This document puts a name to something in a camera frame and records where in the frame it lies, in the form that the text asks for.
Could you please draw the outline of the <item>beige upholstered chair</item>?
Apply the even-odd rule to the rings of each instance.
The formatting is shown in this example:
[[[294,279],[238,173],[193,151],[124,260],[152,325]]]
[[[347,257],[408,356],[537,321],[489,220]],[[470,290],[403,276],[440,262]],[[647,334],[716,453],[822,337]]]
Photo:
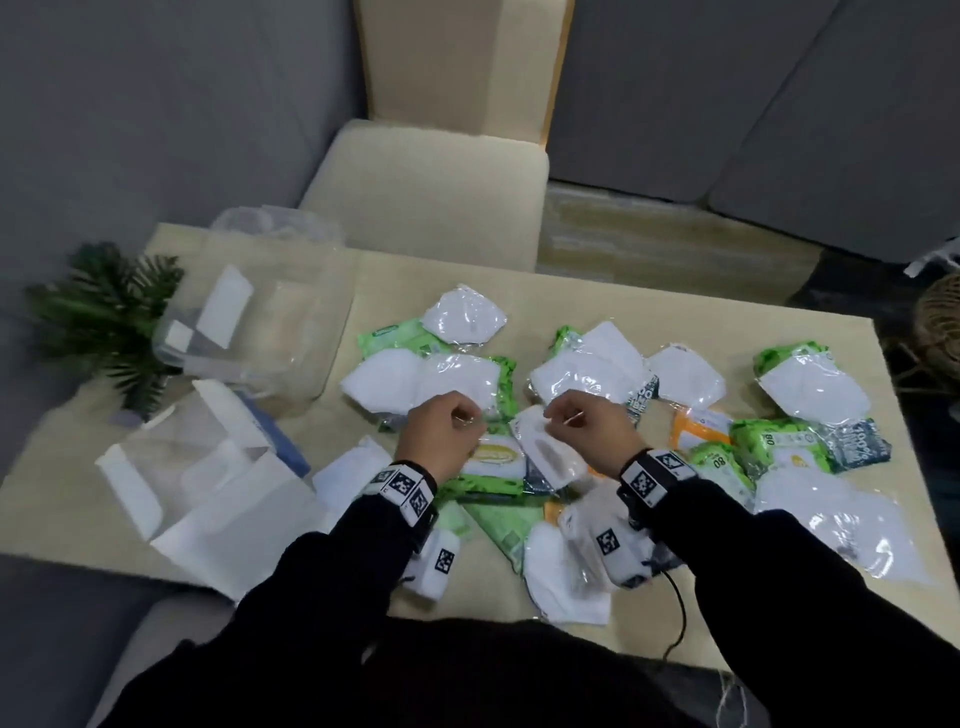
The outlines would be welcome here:
[[[575,0],[353,0],[366,119],[298,208],[355,249],[533,272]]]

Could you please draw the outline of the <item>orange and white pack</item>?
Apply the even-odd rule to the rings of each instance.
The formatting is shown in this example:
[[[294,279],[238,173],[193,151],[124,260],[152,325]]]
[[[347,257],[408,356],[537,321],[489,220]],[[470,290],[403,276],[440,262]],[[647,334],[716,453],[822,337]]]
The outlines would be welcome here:
[[[733,418],[711,409],[677,409],[669,435],[669,447],[687,451],[703,443],[731,443],[730,432]]]

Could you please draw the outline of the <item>white marker wristband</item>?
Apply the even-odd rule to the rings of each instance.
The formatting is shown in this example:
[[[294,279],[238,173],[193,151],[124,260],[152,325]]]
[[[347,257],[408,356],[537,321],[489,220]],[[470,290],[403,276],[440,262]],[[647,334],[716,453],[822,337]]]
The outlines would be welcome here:
[[[361,490],[391,504],[406,526],[412,554],[422,554],[439,516],[431,476],[419,465],[402,461],[381,469]]]
[[[630,527],[651,530],[649,516],[680,483],[697,480],[694,467],[672,449],[648,447],[631,458],[618,477],[616,496],[627,508]]]

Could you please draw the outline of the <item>person's right hand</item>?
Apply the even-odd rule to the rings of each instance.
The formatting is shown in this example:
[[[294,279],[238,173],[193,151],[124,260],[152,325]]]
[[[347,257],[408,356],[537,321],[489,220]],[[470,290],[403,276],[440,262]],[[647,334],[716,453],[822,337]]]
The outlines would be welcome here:
[[[586,427],[549,435],[570,446],[596,473],[612,480],[618,480],[629,460],[650,448],[632,425],[626,407],[596,394]]]

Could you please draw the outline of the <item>clear plastic storage bin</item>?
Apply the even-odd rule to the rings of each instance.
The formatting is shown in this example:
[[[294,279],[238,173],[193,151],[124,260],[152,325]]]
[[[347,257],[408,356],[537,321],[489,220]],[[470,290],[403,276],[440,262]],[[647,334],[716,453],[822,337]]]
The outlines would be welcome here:
[[[354,298],[340,225],[211,228],[183,268],[154,330],[156,358],[270,415],[303,414],[324,392]]]

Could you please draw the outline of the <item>white face mask packet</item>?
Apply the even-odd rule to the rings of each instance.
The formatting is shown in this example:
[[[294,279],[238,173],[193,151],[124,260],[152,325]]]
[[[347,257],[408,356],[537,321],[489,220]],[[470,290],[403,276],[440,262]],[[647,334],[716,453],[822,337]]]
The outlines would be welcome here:
[[[561,491],[589,474],[586,461],[569,445],[546,432],[544,407],[533,405],[520,411],[510,430],[529,464],[553,492]]]

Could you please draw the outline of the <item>grey sofa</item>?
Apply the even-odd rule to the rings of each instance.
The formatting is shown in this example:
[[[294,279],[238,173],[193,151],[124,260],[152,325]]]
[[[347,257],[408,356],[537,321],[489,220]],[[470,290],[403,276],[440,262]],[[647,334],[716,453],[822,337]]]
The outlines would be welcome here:
[[[365,113],[352,0],[0,0],[0,479],[78,385],[24,288],[85,241],[294,208]]]
[[[551,176],[907,263],[960,237],[960,0],[577,0]]]

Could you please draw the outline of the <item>clear lid with white latches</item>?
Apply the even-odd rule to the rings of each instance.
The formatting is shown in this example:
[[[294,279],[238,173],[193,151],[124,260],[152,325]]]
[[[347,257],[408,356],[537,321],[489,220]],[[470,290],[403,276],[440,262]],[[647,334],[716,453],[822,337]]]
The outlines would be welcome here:
[[[252,398],[214,379],[191,387],[95,461],[147,542],[262,455],[276,455],[250,411]]]

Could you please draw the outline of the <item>beige striped rug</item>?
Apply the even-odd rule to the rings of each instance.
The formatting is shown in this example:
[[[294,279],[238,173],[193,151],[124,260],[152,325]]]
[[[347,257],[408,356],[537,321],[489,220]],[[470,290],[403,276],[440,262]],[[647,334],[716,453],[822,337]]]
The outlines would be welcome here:
[[[823,250],[696,205],[550,181],[535,272],[784,306]]]

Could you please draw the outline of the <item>green potted plant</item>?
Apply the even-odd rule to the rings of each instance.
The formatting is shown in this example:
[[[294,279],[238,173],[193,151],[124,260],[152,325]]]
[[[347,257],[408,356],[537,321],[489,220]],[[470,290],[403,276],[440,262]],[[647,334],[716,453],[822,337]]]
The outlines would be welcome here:
[[[175,255],[129,257],[110,241],[83,242],[62,278],[25,288],[35,350],[109,379],[122,409],[150,420],[166,385],[182,372],[157,357],[153,340],[184,275]]]

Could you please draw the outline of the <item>grey wipe pack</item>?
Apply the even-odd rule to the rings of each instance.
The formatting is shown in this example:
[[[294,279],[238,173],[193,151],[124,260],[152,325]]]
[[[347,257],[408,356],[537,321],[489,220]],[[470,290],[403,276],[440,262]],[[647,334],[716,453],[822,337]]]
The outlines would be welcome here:
[[[639,425],[650,402],[658,397],[659,383],[659,377],[651,373],[640,388],[630,394],[625,407],[630,422],[635,428]]]
[[[835,475],[888,463],[892,458],[892,446],[881,436],[873,418],[836,425],[814,422],[810,430],[826,449]]]

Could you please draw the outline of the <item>person's left hand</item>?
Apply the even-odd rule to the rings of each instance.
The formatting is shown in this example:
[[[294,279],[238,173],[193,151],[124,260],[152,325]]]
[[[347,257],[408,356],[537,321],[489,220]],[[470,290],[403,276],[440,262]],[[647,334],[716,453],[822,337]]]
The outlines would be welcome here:
[[[435,414],[435,397],[410,410],[394,460],[420,466],[439,487],[460,474],[486,432],[479,437],[442,433]]]

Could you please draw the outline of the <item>person's black top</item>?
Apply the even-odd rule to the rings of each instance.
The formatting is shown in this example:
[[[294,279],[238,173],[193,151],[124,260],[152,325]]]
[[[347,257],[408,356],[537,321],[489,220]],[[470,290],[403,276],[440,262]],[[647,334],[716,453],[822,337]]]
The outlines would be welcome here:
[[[709,728],[633,660],[535,621],[235,618],[134,677],[98,728]]]

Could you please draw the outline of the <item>wicker basket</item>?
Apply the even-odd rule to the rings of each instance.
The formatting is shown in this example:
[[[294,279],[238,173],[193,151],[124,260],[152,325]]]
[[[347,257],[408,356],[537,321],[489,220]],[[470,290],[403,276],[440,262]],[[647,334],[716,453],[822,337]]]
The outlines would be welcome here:
[[[923,291],[911,316],[909,330],[882,342],[894,392],[960,403],[960,270]]]

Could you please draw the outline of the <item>pile of green wipe packs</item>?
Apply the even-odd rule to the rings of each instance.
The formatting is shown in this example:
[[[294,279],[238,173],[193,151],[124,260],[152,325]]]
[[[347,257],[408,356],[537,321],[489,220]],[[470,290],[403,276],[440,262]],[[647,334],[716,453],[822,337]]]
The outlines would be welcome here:
[[[364,361],[379,357],[379,353],[388,350],[406,350],[419,358],[432,358],[439,375],[451,373],[453,365],[463,364],[473,367],[473,360],[488,358],[500,368],[497,384],[495,404],[493,402],[493,381],[488,381],[492,375],[486,371],[490,367],[477,370],[480,378],[479,393],[482,401],[478,407],[486,407],[486,418],[489,422],[489,431],[493,434],[504,434],[510,422],[520,412],[513,388],[513,371],[516,362],[509,357],[477,357],[471,354],[472,348],[480,347],[489,342],[506,325],[502,316],[495,323],[474,325],[470,323],[466,328],[459,326],[458,321],[447,324],[440,319],[410,319],[381,327],[375,331],[362,333],[357,337],[357,346]],[[771,368],[776,369],[785,361],[781,355],[810,358],[814,354],[823,354],[832,363],[829,350],[816,345],[815,342],[806,342],[803,346],[790,349],[772,348],[762,351],[762,356],[754,360],[754,370],[766,376]],[[709,385],[700,386],[696,379],[703,369],[705,377],[714,378]],[[428,399],[434,392],[426,389],[428,368],[422,369],[422,380],[411,383],[410,402],[400,398],[398,404],[376,403],[367,407],[374,414],[385,416],[382,422],[388,429],[395,429],[406,416],[410,408],[418,405],[421,400]],[[572,389],[579,389],[590,394],[596,394],[612,402],[626,405],[630,395],[638,391],[651,374],[658,376],[657,397],[671,404],[680,406],[693,404],[713,404],[716,397],[708,400],[714,394],[725,394],[725,382],[711,369],[702,357],[699,358],[691,349],[679,344],[673,344],[659,351],[651,363],[630,344],[612,321],[603,321],[586,333],[576,328],[564,325],[555,334],[553,344],[545,362],[535,368],[530,374],[530,386],[536,395],[546,395],[545,404],[552,402],[559,394]],[[684,454],[693,458],[691,461],[700,467],[705,462],[705,479],[714,480],[722,487],[727,487],[727,480],[720,474],[714,477],[714,471],[726,474],[736,480],[730,481],[729,491],[735,500],[745,505],[754,503],[756,481],[774,467],[809,466],[831,473],[832,468],[828,452],[810,429],[812,423],[798,418],[762,419],[745,418],[734,419],[729,432],[730,444],[702,443],[688,450]],[[672,570],[680,561],[667,551],[654,549],[654,575]]]

